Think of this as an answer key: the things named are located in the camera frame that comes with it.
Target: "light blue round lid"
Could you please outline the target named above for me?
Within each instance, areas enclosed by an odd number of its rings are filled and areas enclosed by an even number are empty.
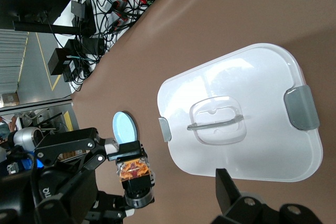
[[[117,112],[112,122],[114,137],[119,144],[134,142],[138,139],[135,123],[125,112]]]

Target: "screw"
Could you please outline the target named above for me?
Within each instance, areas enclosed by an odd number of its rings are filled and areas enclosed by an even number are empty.
[[[6,212],[2,212],[2,213],[0,214],[0,220],[1,220],[1,219],[5,219],[5,218],[7,217],[7,215],[8,215],[8,213],[6,213]]]
[[[248,204],[249,206],[254,206],[256,204],[255,201],[251,198],[245,198],[244,202],[245,204]]]
[[[51,209],[54,207],[54,203],[49,203],[49,204],[46,204],[43,208],[44,209]]]
[[[288,206],[287,209],[288,209],[288,211],[290,211],[291,213],[293,213],[295,215],[301,214],[300,209],[296,206]]]

